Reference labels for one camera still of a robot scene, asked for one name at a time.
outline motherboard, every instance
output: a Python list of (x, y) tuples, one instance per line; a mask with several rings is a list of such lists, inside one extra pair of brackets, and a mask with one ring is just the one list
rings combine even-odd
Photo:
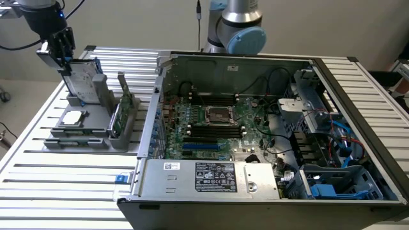
[(258, 130), (270, 131), (261, 103), (266, 101), (252, 97), (173, 97), (164, 109), (165, 158), (244, 161), (256, 155), (265, 161), (270, 137)]

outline slotted metal surface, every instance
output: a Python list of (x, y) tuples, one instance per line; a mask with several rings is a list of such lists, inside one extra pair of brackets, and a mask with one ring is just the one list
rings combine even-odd
[[(97, 57), (101, 60), (109, 88), (117, 95), (121, 90), (116, 74), (118, 70), (125, 71), (129, 89), (142, 100), (132, 135), (132, 145), (138, 145), (157, 77), (157, 51), (97, 47), (86, 57)], [(325, 57), (323, 61), (337, 72), (338, 81), (345, 81), (345, 87), (350, 85), (350, 81), (369, 84), (366, 77), (359, 75), (361, 72), (353, 68), (354, 64), (346, 58)], [(377, 90), (367, 87), (351, 87), (350, 90), (361, 93), (349, 95), (357, 102), (374, 103), (366, 107), (361, 104), (361, 112), (367, 115), (369, 122), (375, 124), (373, 129), (381, 133), (385, 144), (394, 148), (390, 148), (393, 156), (397, 159), (407, 159), (407, 145), (402, 143), (395, 146), (389, 138), (398, 135), (405, 139), (403, 134), (407, 132), (403, 127), (407, 124), (401, 121), (401, 116), (394, 110), (387, 109), (387, 103), (381, 101), (382, 96), (378, 94), (377, 101), (371, 101), (371, 97), (359, 91), (361, 89), (377, 95)], [(129, 185), (114, 185), (113, 179), (116, 175), (133, 170), (136, 155), (41, 152), (42, 139), (48, 137), (49, 129), (56, 125), (68, 105), (65, 96), (66, 89), (60, 84), (0, 162), (0, 229), (130, 230), (132, 227), (112, 201), (117, 193), (129, 189)], [(390, 128), (382, 125), (385, 123), (398, 124), (399, 127)], [(405, 161), (399, 161), (399, 164), (409, 172)], [(385, 222), (383, 225), (374, 225), (367, 230), (406, 229), (401, 224), (389, 224)]]

